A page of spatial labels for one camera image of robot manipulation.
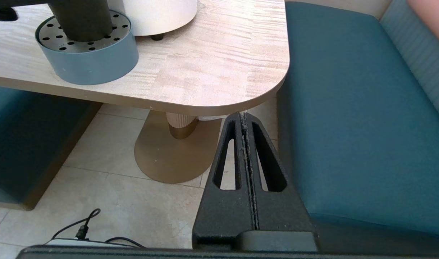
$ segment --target black cable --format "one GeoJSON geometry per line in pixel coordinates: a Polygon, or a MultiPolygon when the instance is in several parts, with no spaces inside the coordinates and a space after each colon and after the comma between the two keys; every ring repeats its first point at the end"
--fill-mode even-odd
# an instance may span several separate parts
{"type": "Polygon", "coordinates": [[[146,247],[143,246],[142,244],[140,244],[140,243],[138,243],[138,242],[136,242],[136,241],[134,241],[134,240],[131,240],[131,239],[129,239],[129,238],[122,237],[122,236],[116,236],[116,237],[113,237],[113,238],[109,238],[109,239],[106,240],[105,242],[106,242],[106,243],[110,243],[111,241],[114,241],[114,240],[125,240],[125,241],[128,241],[128,242],[130,242],[130,243],[132,243],[132,244],[134,244],[134,245],[136,245],[136,246],[142,248],[142,249],[145,249],[145,248],[146,248],[146,247]]]}
{"type": "Polygon", "coordinates": [[[83,226],[80,227],[79,232],[82,231],[82,230],[85,229],[85,228],[88,230],[88,226],[87,226],[87,225],[88,225],[88,222],[90,221],[91,218],[96,217],[96,215],[98,215],[100,212],[101,212],[101,209],[99,209],[99,208],[98,208],[98,209],[94,209],[94,210],[90,213],[90,215],[89,215],[88,217],[86,217],[86,218],[84,218],[84,219],[81,219],[81,220],[79,220],[79,221],[77,221],[77,222],[74,222],[74,223],[72,223],[72,224],[70,224],[70,225],[68,225],[68,226],[65,226],[64,228],[61,228],[60,231],[56,232],[56,233],[52,236],[51,239],[55,239],[56,236],[58,236],[61,232],[65,231],[65,230],[67,230],[68,228],[73,227],[73,226],[75,226],[75,225],[77,225],[77,224],[79,224],[79,223],[82,223],[82,222],[84,222],[84,221],[86,221],[86,223],[85,223],[85,225],[83,225],[83,226]]]}

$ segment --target wooden table top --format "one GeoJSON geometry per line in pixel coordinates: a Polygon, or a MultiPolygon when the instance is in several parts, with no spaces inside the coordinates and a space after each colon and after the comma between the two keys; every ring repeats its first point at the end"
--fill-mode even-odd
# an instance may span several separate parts
{"type": "Polygon", "coordinates": [[[284,0],[199,0],[197,16],[162,41],[137,37],[139,61],[99,85],[60,79],[34,39],[47,5],[16,8],[0,22],[0,86],[186,115],[252,108],[273,96],[288,70],[284,0]]]}

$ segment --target striped backrest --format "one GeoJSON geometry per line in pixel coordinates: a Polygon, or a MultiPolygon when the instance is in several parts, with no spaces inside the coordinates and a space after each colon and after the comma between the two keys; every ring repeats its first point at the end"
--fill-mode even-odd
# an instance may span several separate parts
{"type": "Polygon", "coordinates": [[[393,0],[381,24],[439,112],[439,40],[406,0],[393,0]]]}

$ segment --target black cylinder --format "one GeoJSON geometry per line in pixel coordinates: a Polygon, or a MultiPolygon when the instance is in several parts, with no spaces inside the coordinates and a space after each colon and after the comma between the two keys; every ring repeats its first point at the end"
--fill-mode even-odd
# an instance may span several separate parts
{"type": "Polygon", "coordinates": [[[106,0],[62,0],[48,5],[64,34],[73,41],[97,41],[111,34],[106,0]]]}

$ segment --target white device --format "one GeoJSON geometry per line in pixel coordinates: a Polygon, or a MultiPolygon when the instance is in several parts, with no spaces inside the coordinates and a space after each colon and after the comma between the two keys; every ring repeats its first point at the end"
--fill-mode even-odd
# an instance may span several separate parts
{"type": "Polygon", "coordinates": [[[197,0],[108,0],[109,9],[124,13],[134,36],[152,36],[181,28],[197,13],[197,0]]]}

